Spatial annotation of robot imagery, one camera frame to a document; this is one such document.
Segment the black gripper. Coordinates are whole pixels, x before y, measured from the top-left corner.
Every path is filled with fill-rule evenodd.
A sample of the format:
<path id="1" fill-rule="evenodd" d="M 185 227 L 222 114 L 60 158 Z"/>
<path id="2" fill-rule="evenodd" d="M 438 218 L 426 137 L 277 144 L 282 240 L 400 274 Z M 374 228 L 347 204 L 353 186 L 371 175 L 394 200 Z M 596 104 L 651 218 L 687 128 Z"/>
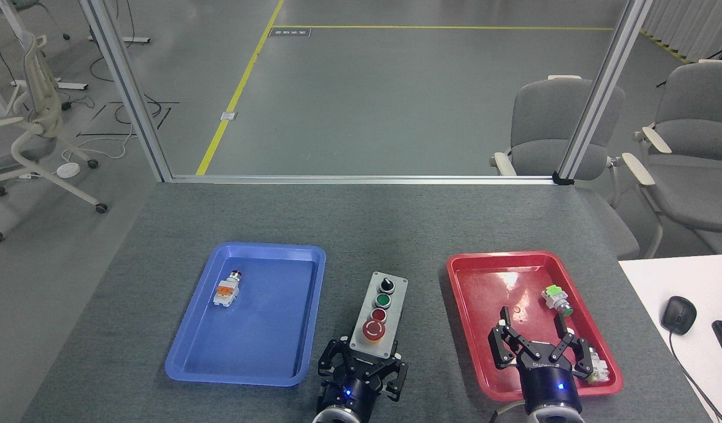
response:
<path id="1" fill-rule="evenodd" d="M 383 391 L 391 401 L 400 401 L 407 370 L 400 353 L 366 365 L 350 347 L 349 337 L 330 340 L 318 362 L 318 374 L 325 378 L 323 420 L 368 421 Z"/>
<path id="2" fill-rule="evenodd" d="M 526 413 L 548 406 L 564 406 L 582 412 L 575 377 L 588 380 L 594 372 L 587 339 L 577 338 L 569 328 L 557 329 L 560 342 L 550 354 L 551 363 L 535 362 L 540 359 L 540 351 L 513 328 L 509 313 L 509 307 L 503 306 L 500 321 L 489 333 L 489 343 L 498 369 L 517 366 L 513 360 L 521 351 L 532 359 L 519 363 Z M 575 354 L 576 364 L 573 367 L 568 359 L 560 359 L 567 347 Z"/>

